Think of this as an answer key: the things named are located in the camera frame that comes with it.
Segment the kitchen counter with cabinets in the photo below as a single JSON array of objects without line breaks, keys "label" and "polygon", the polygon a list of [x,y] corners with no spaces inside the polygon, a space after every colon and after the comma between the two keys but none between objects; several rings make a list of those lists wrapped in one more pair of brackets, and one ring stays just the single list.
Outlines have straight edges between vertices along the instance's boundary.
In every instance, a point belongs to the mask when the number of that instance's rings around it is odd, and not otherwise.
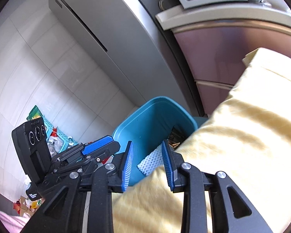
[{"label": "kitchen counter with cabinets", "polygon": [[291,11],[253,4],[178,5],[156,14],[171,31],[210,115],[245,70],[243,58],[264,47],[291,58]]}]

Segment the silver refrigerator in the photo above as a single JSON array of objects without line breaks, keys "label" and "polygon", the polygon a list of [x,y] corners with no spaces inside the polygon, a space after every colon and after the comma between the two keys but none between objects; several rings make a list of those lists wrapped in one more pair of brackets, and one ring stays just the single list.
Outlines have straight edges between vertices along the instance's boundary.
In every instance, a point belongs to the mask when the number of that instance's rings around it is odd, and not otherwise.
[{"label": "silver refrigerator", "polygon": [[156,15],[178,0],[49,0],[69,33],[136,105],[167,96],[204,116],[193,75]]}]

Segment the blue plastic trash bin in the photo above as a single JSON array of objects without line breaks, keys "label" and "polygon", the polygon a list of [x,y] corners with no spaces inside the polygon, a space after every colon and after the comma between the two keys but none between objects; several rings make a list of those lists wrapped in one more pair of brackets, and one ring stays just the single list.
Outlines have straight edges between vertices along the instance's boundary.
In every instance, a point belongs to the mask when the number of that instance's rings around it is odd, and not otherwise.
[{"label": "blue plastic trash bin", "polygon": [[129,186],[146,176],[137,164],[155,150],[170,135],[172,128],[188,138],[198,125],[195,119],[177,102],[165,96],[155,97],[126,118],[113,132],[122,153],[129,141],[133,144],[132,171]]}]

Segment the teal basket of clutter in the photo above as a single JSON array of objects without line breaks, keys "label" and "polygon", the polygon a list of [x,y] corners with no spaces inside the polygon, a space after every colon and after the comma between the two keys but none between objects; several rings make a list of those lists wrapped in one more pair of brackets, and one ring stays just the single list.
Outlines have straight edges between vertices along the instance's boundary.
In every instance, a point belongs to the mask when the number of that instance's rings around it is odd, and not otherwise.
[{"label": "teal basket of clutter", "polygon": [[53,126],[42,114],[38,106],[35,105],[30,111],[27,120],[33,120],[39,117],[42,117],[44,121],[44,128],[42,130],[45,131],[47,136],[47,145],[51,157],[77,144],[77,141],[73,137],[67,136],[58,127]]}]

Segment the yellow quilted tablecloth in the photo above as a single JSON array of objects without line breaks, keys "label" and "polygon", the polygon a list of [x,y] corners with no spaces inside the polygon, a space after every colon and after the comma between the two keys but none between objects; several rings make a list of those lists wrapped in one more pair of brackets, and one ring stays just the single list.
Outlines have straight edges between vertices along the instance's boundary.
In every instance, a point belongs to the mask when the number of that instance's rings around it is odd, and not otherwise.
[{"label": "yellow quilted tablecloth", "polygon": [[[273,232],[291,225],[291,58],[258,48],[211,117],[179,148],[203,172],[225,171]],[[115,232],[179,232],[183,195],[163,166],[112,201]]]}]

